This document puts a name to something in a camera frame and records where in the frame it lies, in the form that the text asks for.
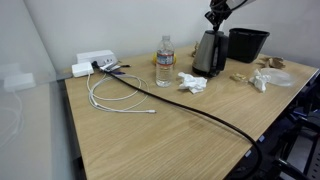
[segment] wooden table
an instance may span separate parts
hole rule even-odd
[[[257,140],[291,102],[316,68],[285,61],[284,71],[295,80],[291,87],[267,84],[260,93],[252,85],[230,79],[233,73],[251,77],[260,68],[228,59],[225,70],[209,79],[204,92],[178,90],[178,72],[193,74],[193,47],[176,50],[174,81],[168,88],[155,84],[152,53],[120,59],[127,74],[148,82],[150,91],[172,101],[215,115]],[[101,73],[90,79],[91,86]],[[223,179],[251,147],[251,144],[217,122],[149,97],[135,110],[155,109],[156,114],[103,112],[88,101],[87,77],[66,80],[68,96],[79,139],[87,178],[93,179]],[[136,80],[128,79],[132,84]],[[133,92],[116,80],[101,85],[96,94],[122,97]],[[135,104],[144,96],[104,103],[114,108]]]

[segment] black cable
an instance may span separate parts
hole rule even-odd
[[[212,12],[215,12],[215,13],[220,13],[220,14],[223,14],[223,13],[229,13],[229,12],[232,12],[238,8],[240,8],[242,5],[244,5],[248,0],[243,0],[242,3],[240,3],[238,6],[232,8],[232,9],[229,9],[229,10],[226,10],[226,11],[219,11],[219,10],[216,10],[215,7],[218,6],[220,3],[218,3],[217,5],[215,6],[212,6],[211,7],[211,11]]]
[[[258,144],[255,142],[255,140],[253,140],[247,133],[243,132],[241,129],[235,127],[234,125],[232,125],[232,124],[230,124],[230,123],[228,123],[228,122],[223,121],[222,119],[220,119],[220,118],[218,118],[218,117],[215,117],[215,116],[213,116],[213,115],[211,115],[211,114],[208,114],[208,113],[206,113],[206,112],[203,112],[203,111],[200,111],[200,110],[198,110],[198,109],[195,109],[195,108],[192,108],[192,107],[189,107],[189,106],[185,106],[185,105],[182,105],[182,104],[179,104],[179,103],[170,101],[170,100],[168,100],[168,99],[162,98],[162,97],[160,97],[160,96],[157,96],[157,95],[155,95],[155,94],[152,94],[152,93],[150,93],[150,92],[147,92],[147,91],[145,91],[145,90],[142,90],[142,89],[140,89],[140,88],[138,88],[138,87],[136,87],[136,86],[133,86],[133,85],[127,83],[126,81],[122,80],[121,78],[118,78],[117,76],[115,76],[114,74],[112,74],[112,73],[110,73],[110,72],[105,72],[105,73],[107,73],[107,74],[110,75],[111,77],[119,80],[120,82],[126,84],[126,85],[129,86],[129,87],[131,87],[131,88],[133,88],[133,89],[135,89],[135,90],[138,90],[138,91],[140,91],[140,92],[142,92],[142,93],[144,93],[144,94],[147,94],[148,96],[151,96],[151,97],[153,97],[153,98],[162,100],[162,101],[164,101],[164,102],[166,102],[166,103],[169,103],[169,104],[178,106],[178,107],[180,107],[180,108],[183,108],[183,109],[187,109],[187,110],[189,110],[189,111],[196,112],[196,113],[201,114],[201,115],[203,115],[203,116],[209,117],[209,118],[211,118],[211,119],[213,119],[213,120],[215,120],[215,121],[217,121],[217,122],[219,122],[219,123],[221,123],[221,124],[223,124],[223,125],[231,128],[232,130],[238,132],[239,134],[241,134],[242,136],[244,136],[246,139],[248,139],[248,140],[252,143],[252,145],[254,146],[254,148],[256,149],[256,151],[257,151],[257,153],[258,153],[258,160],[257,160],[256,165],[254,166],[254,168],[252,168],[252,170],[251,170],[248,174],[246,174],[246,175],[245,175],[244,177],[242,177],[241,179],[248,179],[250,176],[252,176],[252,175],[259,169],[259,167],[260,167],[260,165],[261,165],[261,163],[262,163],[262,152],[261,152]]]

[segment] crumpled tissue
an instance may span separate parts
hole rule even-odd
[[[249,82],[253,83],[254,86],[261,92],[267,90],[266,83],[271,80],[270,75],[262,75],[258,69],[254,70],[254,75],[249,79]]]
[[[189,89],[193,94],[202,92],[207,86],[207,80],[203,77],[193,77],[192,75],[183,72],[180,72],[178,76],[183,78],[179,89]]]

